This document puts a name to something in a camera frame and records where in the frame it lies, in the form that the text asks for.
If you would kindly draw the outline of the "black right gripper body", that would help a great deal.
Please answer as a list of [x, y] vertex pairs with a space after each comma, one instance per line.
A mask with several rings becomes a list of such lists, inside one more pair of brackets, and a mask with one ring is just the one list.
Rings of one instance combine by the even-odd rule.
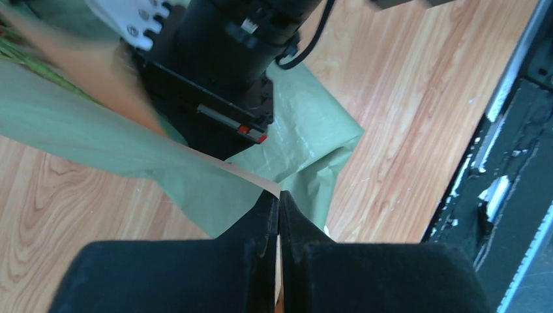
[[270, 64], [289, 70], [299, 28], [317, 1], [163, 2], [153, 44], [138, 50], [138, 75], [155, 110], [187, 145], [226, 160], [267, 138], [274, 119]]

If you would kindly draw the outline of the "peach green wrapping paper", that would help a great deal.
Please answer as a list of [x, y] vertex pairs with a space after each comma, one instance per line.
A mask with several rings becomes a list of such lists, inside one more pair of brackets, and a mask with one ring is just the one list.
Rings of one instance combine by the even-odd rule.
[[1, 16], [83, 91], [77, 95], [8, 61], [1, 63], [1, 134], [50, 154], [157, 184], [205, 233], [217, 236], [263, 190], [289, 190], [325, 224], [340, 170], [363, 129], [304, 66], [270, 65], [275, 121], [269, 138], [227, 162], [179, 143], [157, 121], [115, 58], [114, 42], [74, 37], [1, 5]]

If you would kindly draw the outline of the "pink fake flower bunch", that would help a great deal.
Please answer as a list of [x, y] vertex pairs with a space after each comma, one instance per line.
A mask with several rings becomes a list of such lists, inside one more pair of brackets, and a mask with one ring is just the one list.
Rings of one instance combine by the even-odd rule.
[[1, 60], [23, 66], [27, 70], [37, 74], [75, 95], [92, 100], [92, 97], [83, 92], [68, 79], [62, 77], [49, 64], [40, 58], [39, 52], [15, 30], [15, 28], [1, 23]]

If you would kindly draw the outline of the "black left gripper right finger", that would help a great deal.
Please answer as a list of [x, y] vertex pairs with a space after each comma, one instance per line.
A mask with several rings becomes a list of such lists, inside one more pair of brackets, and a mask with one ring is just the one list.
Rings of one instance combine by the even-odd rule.
[[338, 243], [279, 203], [285, 312], [490, 312], [471, 262], [444, 244]]

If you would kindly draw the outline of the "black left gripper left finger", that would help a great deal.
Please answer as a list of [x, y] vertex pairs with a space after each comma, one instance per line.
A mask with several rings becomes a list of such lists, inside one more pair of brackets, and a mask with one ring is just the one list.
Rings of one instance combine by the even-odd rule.
[[278, 198], [214, 239], [95, 241], [72, 260], [50, 312], [273, 312]]

